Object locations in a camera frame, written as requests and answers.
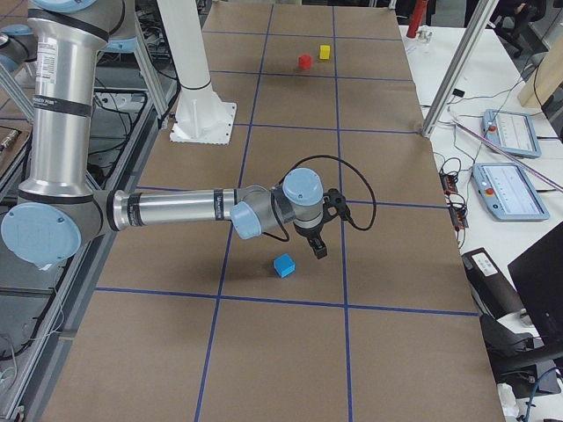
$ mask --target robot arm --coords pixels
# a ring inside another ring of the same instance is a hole
[[[195,2],[185,7],[195,8]],[[323,224],[336,215],[345,218],[349,210],[338,193],[344,207],[328,213],[335,204],[334,192],[324,194],[319,176],[309,169],[292,170],[271,190],[250,186],[126,194],[88,187],[96,55],[108,41],[117,40],[117,48],[128,45],[126,41],[135,37],[135,23],[128,18],[133,13],[133,0],[30,2],[29,24],[39,39],[35,127],[29,178],[19,186],[19,204],[2,221],[8,248],[44,268],[71,257],[97,236],[127,227],[226,220],[247,239],[293,222],[317,258],[323,258]],[[192,25],[199,28],[199,20]]]

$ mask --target table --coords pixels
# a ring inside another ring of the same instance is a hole
[[[401,33],[406,34],[406,27],[401,27]],[[418,41],[406,40],[408,50],[407,57],[413,80],[416,83],[417,94],[422,106],[430,105],[442,81],[450,60],[457,48],[458,42],[463,35],[463,29],[457,28],[431,28],[433,32],[429,49],[418,43]],[[492,30],[485,30],[473,56],[466,65],[463,75],[457,84],[457,88],[465,91],[465,96],[493,96],[497,92],[510,90],[519,80],[519,73],[508,57],[504,47]],[[538,109],[525,109],[520,106],[517,95],[524,83],[518,84],[508,95],[501,94],[495,98],[476,98],[453,105],[451,111],[454,114],[467,114],[480,116],[487,108],[499,108],[519,113],[535,114]],[[480,133],[482,123],[480,119],[473,117],[459,118],[467,127]],[[446,110],[441,121],[451,121],[452,115]],[[556,137],[549,121],[543,114],[534,116],[534,126],[537,134],[543,137]],[[435,152],[446,158],[456,156],[462,160],[462,168],[469,169],[472,160],[455,149],[453,146],[453,128],[440,125],[431,135],[431,142]],[[479,141],[457,131],[457,145],[471,156],[476,156],[479,151]],[[563,145],[557,139],[540,140],[543,151],[542,157],[538,159],[526,159],[525,162],[558,183],[563,182]],[[477,162],[494,163],[506,162],[504,157],[494,154],[492,151],[482,148],[477,156]],[[442,159],[436,157],[438,167],[442,165]],[[465,253],[485,247],[494,262],[502,270],[504,275],[511,281],[508,273],[508,264],[534,244],[545,233],[558,225],[563,220],[563,195],[556,192],[540,193],[541,199],[549,209],[551,218],[545,222],[498,222],[485,209],[478,198],[478,193],[472,183],[469,183],[470,172],[460,174],[458,189],[468,199],[468,223],[464,244],[460,252]],[[549,189],[550,187],[537,178],[531,178],[537,189]],[[517,322],[514,316],[506,317],[508,328],[515,332],[524,332],[528,329]],[[541,397],[537,402],[538,408],[532,412],[531,420],[542,420],[542,418],[563,418],[563,397]]]
[[[43,420],[502,420],[394,14],[216,3],[204,40],[238,103],[230,145],[164,131],[139,187],[270,186],[332,154],[373,183],[377,227],[329,224],[323,260],[228,224],[124,231]],[[296,69],[320,44],[333,59]],[[311,168],[368,220],[351,172]],[[281,280],[284,252],[297,269]]]

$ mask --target white desk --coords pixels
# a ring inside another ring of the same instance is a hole
[[[418,41],[404,38],[407,57],[413,80],[416,83],[417,93],[423,112],[432,104],[434,96],[442,82],[443,76],[450,64],[457,45],[463,36],[464,30],[459,28],[432,28],[433,38],[429,47],[423,46]],[[403,36],[406,27],[401,27]],[[465,91],[465,97],[492,96],[498,92],[509,90],[518,81],[520,74],[508,57],[504,47],[491,30],[486,30],[481,36],[478,47],[467,63],[462,77],[457,83],[457,88]],[[495,98],[478,98],[461,101],[452,105],[450,110],[455,114],[468,114],[480,116],[487,108],[534,114],[538,109],[526,109],[518,103],[518,92],[524,83],[517,85],[507,98],[508,93],[503,93]],[[440,121],[451,121],[452,115],[445,111]],[[481,119],[473,117],[459,118],[467,127],[475,132],[481,132]],[[533,118],[538,136],[556,136],[549,121],[543,114]],[[456,156],[462,161],[462,169],[469,169],[472,160],[454,148],[454,129],[440,125],[432,134],[430,141],[434,151],[446,158]],[[471,156],[477,156],[479,141],[471,138],[462,131],[457,131],[457,146]],[[543,155],[540,158],[527,159],[526,163],[546,176],[563,184],[563,144],[558,140],[542,140],[540,147]],[[436,156],[436,165],[442,165],[442,159]],[[493,153],[490,149],[482,147],[477,156],[478,163],[506,162],[507,160]],[[485,209],[478,197],[478,192],[472,183],[469,183],[470,172],[463,171],[457,183],[458,190],[468,200],[469,214],[467,220],[469,229],[465,231],[465,241],[461,253],[484,247],[491,255],[497,266],[510,280],[507,265],[540,237],[563,221],[563,195],[557,192],[540,193],[547,206],[551,218],[545,222],[498,222]],[[538,190],[550,187],[537,178],[531,178]],[[528,331],[520,325],[516,318],[506,317],[507,325],[515,332]],[[519,401],[521,410],[525,411],[525,400]],[[534,400],[536,408],[532,410],[530,421],[541,421],[543,418],[563,419],[563,395],[539,397]]]

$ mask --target label sticker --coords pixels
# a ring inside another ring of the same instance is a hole
[[[56,82],[56,63],[59,47],[54,39],[40,42],[37,46],[37,80],[54,84]]]
[[[477,254],[473,255],[473,261],[475,261],[475,264],[479,267],[481,272],[486,277],[489,277],[491,275],[495,275],[495,274],[498,273],[498,271],[496,271],[496,268],[494,267],[493,263],[491,262],[489,257],[484,252],[477,253]]]

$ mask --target red cube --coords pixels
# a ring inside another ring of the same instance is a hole
[[[307,70],[313,65],[313,58],[310,55],[299,56],[299,69]]]

